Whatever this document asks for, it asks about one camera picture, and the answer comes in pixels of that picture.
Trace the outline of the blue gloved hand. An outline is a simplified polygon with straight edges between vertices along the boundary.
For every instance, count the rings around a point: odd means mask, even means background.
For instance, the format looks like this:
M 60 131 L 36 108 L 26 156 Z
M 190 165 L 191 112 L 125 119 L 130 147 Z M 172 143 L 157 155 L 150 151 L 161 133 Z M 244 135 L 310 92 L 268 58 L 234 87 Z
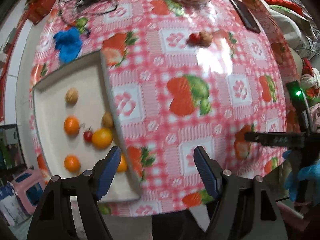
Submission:
M 283 158 L 292 168 L 285 180 L 290 200 L 319 204 L 319 151 L 287 150 Z

